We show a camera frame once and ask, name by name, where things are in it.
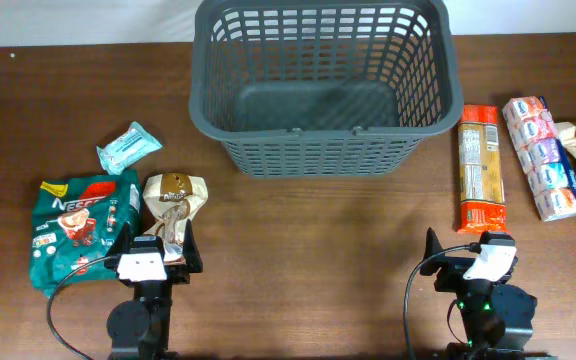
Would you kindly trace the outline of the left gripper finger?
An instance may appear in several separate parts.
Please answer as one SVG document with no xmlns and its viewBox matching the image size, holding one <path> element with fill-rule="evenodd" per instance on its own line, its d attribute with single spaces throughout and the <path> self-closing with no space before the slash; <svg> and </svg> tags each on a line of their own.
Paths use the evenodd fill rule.
<svg viewBox="0 0 576 360">
<path fill-rule="evenodd" d="M 203 261 L 194 239 L 191 220 L 186 222 L 182 253 L 189 273 L 203 272 Z"/>
<path fill-rule="evenodd" d="M 132 227 L 128 222 L 126 222 L 123 224 L 117 239 L 106 253 L 107 259 L 105 260 L 105 264 L 117 265 L 120 257 L 129 252 L 131 241 Z"/>
</svg>

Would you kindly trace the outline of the green Nescafe coffee bag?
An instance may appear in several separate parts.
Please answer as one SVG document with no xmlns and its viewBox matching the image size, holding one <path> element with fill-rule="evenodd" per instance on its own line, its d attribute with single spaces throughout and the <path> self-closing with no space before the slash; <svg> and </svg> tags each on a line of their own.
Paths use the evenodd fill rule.
<svg viewBox="0 0 576 360">
<path fill-rule="evenodd" d="M 121 235 L 141 230 L 141 188 L 137 172 L 42 182 L 31 214 L 29 278 L 51 296 L 69 273 L 71 283 L 111 280 L 115 272 L 98 263 Z"/>
</svg>

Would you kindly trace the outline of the beige brown bread bag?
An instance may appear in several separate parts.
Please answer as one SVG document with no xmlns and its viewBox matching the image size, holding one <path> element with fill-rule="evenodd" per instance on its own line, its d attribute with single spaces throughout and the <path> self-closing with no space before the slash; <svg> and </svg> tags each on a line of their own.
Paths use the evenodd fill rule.
<svg viewBox="0 0 576 360">
<path fill-rule="evenodd" d="M 202 177 L 163 173 L 147 179 L 143 199 L 155 224 L 144 234 L 162 239 L 166 265 L 185 262 L 182 251 L 187 223 L 208 197 L 208 188 Z"/>
</svg>

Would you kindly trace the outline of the orange spaghetti package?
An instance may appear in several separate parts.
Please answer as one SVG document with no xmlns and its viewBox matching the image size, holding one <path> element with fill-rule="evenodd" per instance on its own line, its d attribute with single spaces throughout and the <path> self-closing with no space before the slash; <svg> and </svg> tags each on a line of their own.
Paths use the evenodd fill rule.
<svg viewBox="0 0 576 360">
<path fill-rule="evenodd" d="M 497 108 L 465 105 L 457 131 L 461 218 L 457 232 L 505 232 Z"/>
</svg>

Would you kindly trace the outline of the teal wet wipes pack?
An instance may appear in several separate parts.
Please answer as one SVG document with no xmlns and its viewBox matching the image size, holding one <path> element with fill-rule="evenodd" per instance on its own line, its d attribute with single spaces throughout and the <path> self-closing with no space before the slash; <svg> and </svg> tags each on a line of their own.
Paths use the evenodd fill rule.
<svg viewBox="0 0 576 360">
<path fill-rule="evenodd" d="M 126 132 L 105 147 L 97 147 L 101 167 L 110 175 L 119 175 L 125 169 L 158 151 L 162 144 L 138 122 L 132 122 Z"/>
</svg>

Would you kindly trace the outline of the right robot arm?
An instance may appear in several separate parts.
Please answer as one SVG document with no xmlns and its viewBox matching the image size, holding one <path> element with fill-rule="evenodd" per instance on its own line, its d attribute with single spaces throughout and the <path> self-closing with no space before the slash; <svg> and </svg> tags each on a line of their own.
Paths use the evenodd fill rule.
<svg viewBox="0 0 576 360">
<path fill-rule="evenodd" d="M 466 340 L 446 348 L 449 359 L 525 359 L 533 335 L 537 298 L 510 285 L 518 261 L 515 240 L 504 232 L 485 231 L 467 244 L 474 258 L 455 257 L 441 246 L 433 229 L 426 233 L 420 274 L 436 277 L 437 292 L 452 293 Z"/>
</svg>

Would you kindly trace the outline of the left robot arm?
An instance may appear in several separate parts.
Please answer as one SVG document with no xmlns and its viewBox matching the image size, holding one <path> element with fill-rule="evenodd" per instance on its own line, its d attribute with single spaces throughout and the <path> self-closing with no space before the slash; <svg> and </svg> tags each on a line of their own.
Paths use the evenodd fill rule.
<svg viewBox="0 0 576 360">
<path fill-rule="evenodd" d="M 163 240 L 154 235 L 135 237 L 124 226 L 107 252 L 104 267 L 134 291 L 133 298 L 117 305 L 108 316 L 111 359 L 179 359 L 169 349 L 172 289 L 186 285 L 190 276 L 203 271 L 192 223 L 184 226 L 181 265 L 164 263 Z"/>
</svg>

